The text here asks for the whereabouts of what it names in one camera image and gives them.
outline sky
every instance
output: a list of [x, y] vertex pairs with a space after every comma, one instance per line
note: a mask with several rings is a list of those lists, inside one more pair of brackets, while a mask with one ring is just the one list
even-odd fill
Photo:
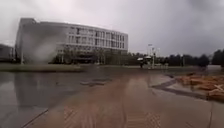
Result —
[[129, 51], [211, 54], [224, 48], [224, 0], [0, 0], [0, 43], [13, 45], [21, 17], [129, 35]]

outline white building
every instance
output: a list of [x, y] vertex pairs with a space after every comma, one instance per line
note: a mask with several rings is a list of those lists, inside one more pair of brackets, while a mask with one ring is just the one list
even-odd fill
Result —
[[65, 48], [79, 53], [94, 53], [98, 50], [127, 53], [128, 35], [97, 27], [36, 22], [32, 18], [22, 18], [16, 41], [17, 58], [35, 58], [35, 49], [45, 43], [57, 45], [58, 54]]

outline sidewalk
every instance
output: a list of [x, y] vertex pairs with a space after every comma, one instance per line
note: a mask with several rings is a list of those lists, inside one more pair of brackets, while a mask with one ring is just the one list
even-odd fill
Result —
[[149, 88], [150, 81], [161, 82], [161, 77], [153, 76], [153, 79], [149, 79], [146, 75], [130, 75], [104, 86], [92, 87], [49, 110], [26, 128], [208, 128], [208, 126], [222, 128], [224, 126], [221, 121], [224, 112], [222, 104], [211, 104], [204, 100]]

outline tree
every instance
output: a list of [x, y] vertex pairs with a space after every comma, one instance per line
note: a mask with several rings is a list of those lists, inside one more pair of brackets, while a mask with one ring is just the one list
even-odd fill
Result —
[[223, 51], [221, 51], [221, 50], [215, 51], [214, 55], [213, 55], [213, 58], [212, 58], [212, 64], [213, 65], [221, 65], [222, 56], [223, 56]]
[[209, 58], [206, 55], [202, 55], [201, 57], [199, 57], [198, 59], [198, 66], [199, 67], [203, 67], [206, 68], [209, 64]]

